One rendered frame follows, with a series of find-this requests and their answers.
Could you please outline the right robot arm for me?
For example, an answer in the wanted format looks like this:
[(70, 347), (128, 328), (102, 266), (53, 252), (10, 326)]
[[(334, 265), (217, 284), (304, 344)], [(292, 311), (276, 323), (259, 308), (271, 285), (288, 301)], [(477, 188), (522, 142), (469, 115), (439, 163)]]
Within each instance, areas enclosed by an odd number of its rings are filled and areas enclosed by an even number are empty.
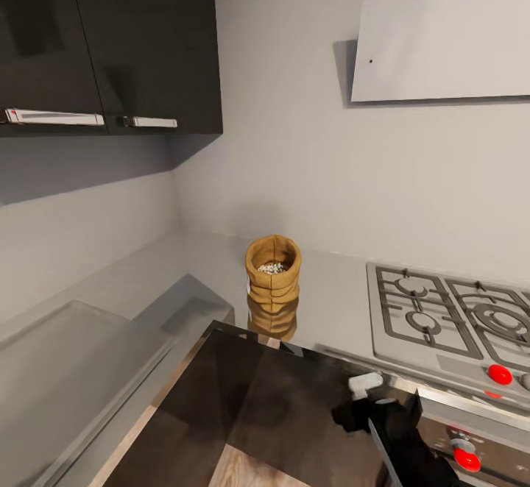
[(336, 426), (343, 425), (346, 433), (370, 433), (395, 487), (463, 487), (447, 459), (435, 457), (423, 442), (405, 406), (395, 398), (367, 395), (366, 389), (382, 383), (377, 372), (351, 377), (353, 401), (331, 410)]

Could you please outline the popcorn bag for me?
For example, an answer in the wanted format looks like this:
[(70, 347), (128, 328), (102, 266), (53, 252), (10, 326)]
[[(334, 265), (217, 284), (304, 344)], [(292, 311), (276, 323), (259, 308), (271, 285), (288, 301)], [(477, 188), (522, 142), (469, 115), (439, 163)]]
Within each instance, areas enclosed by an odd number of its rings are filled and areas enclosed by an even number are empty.
[[(298, 245), (290, 238), (277, 234), (255, 240), (245, 255), (248, 295), (264, 310), (277, 313), (299, 295), (301, 262)], [(271, 266), (282, 271), (260, 270)]]

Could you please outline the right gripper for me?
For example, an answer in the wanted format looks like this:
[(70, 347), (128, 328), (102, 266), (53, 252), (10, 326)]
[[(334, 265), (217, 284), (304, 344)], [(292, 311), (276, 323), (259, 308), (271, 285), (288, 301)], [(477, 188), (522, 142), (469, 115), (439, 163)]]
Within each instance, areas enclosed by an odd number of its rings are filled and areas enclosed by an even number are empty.
[(336, 410), (332, 409), (331, 413), (336, 426), (344, 426), (346, 433), (363, 430), (366, 432), (362, 421), (362, 411), (364, 406), (371, 400), (379, 399), (379, 395), (372, 395), (369, 398), (360, 399), (359, 401), (346, 402), (339, 404)]

